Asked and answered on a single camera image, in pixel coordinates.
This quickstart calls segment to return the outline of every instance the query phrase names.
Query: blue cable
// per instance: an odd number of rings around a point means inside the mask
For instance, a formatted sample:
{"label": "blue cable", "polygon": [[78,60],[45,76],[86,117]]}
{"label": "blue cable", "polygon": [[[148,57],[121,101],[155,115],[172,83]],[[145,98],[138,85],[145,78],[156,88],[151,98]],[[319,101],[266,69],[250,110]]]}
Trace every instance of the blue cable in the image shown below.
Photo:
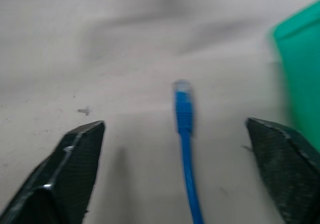
{"label": "blue cable", "polygon": [[189,83],[185,80],[176,81],[174,92],[177,132],[181,137],[185,186],[193,224],[204,224],[192,169],[191,134],[193,130],[193,104]]}

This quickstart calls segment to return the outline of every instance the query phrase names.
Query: floor stain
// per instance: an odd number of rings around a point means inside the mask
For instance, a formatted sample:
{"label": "floor stain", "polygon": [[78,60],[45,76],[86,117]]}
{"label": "floor stain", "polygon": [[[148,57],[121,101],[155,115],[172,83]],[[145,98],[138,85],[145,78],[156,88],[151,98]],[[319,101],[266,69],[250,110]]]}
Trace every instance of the floor stain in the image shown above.
{"label": "floor stain", "polygon": [[250,146],[247,146],[247,145],[242,145],[241,146],[243,149],[246,149],[248,152],[253,152],[252,148]]}
{"label": "floor stain", "polygon": [[84,113],[86,116],[89,116],[91,111],[90,111],[89,107],[87,106],[86,108],[78,109],[77,112],[78,113]]}
{"label": "floor stain", "polygon": [[222,186],[220,186],[220,191],[226,196],[226,197],[228,197],[229,196],[229,194],[228,194],[228,192],[227,192],[227,190],[226,189],[224,189]]}

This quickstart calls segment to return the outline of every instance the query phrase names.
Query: gray concrete floor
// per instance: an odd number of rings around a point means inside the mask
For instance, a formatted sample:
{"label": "gray concrete floor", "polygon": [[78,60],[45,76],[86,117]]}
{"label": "gray concrete floor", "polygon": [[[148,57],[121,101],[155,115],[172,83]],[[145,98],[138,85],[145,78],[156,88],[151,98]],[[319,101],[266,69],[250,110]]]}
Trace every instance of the gray concrete floor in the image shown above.
{"label": "gray concrete floor", "polygon": [[[86,224],[191,224],[172,82],[197,101],[207,224],[282,223],[244,121],[288,123],[267,33],[315,0],[0,0],[0,208],[78,125],[105,120]],[[89,115],[77,112],[89,108]]]}

